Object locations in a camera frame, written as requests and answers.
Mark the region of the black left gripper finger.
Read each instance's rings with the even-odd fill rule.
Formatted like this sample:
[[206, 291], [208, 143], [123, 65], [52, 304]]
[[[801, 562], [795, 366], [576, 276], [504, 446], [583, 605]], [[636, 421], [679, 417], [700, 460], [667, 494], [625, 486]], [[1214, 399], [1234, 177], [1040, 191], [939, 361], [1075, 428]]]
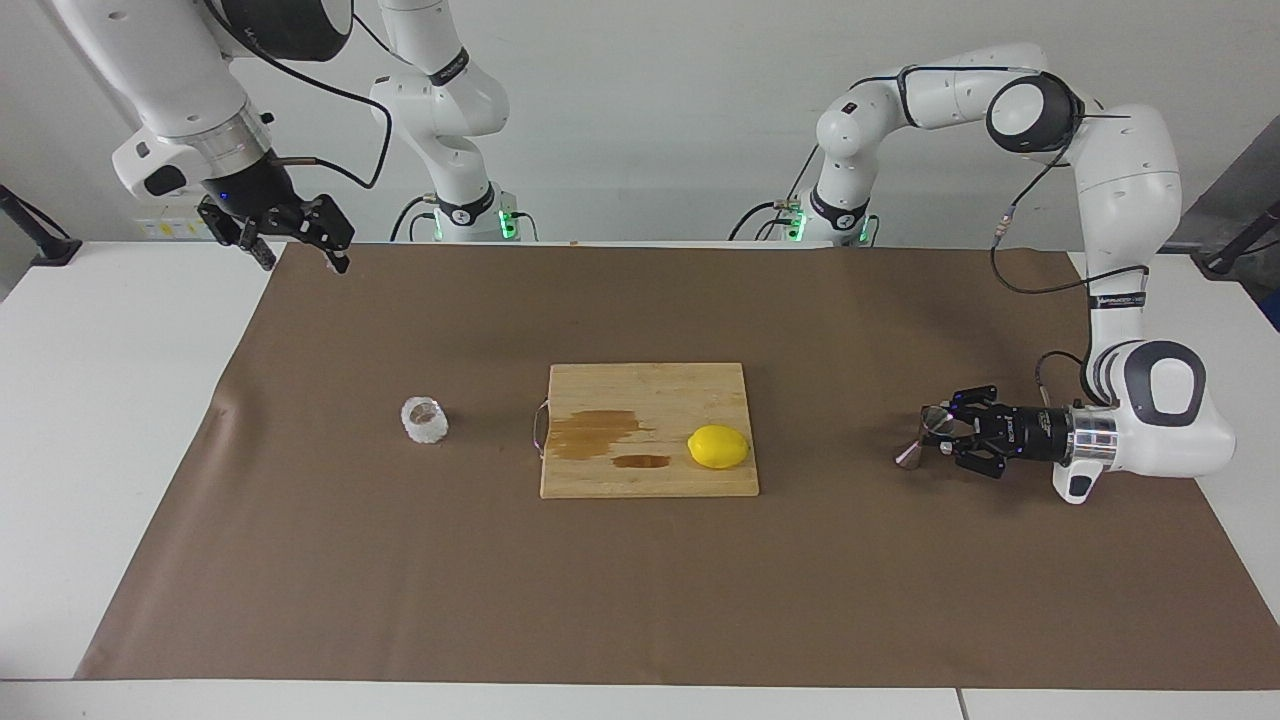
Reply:
[[980, 421], [995, 420], [1001, 414], [996, 386], [956, 391], [950, 400], [925, 406], [925, 429], [956, 429], [960, 425], [978, 429]]
[[1005, 473], [1006, 457], [974, 439], [943, 439], [940, 452], [951, 457], [959, 468], [983, 477], [1000, 479]]

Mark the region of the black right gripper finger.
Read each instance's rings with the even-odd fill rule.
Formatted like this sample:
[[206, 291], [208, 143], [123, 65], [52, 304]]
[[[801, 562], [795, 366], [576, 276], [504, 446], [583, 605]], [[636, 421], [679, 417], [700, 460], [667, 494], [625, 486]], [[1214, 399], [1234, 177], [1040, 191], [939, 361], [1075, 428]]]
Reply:
[[334, 273], [348, 272], [355, 228], [330, 195], [287, 204], [285, 229], [292, 240], [320, 250]]
[[261, 240], [256, 220], [237, 220], [214, 202], [211, 197], [202, 197], [200, 200], [197, 213], [219, 245], [239, 249], [248, 254], [266, 272], [274, 269], [276, 255]]

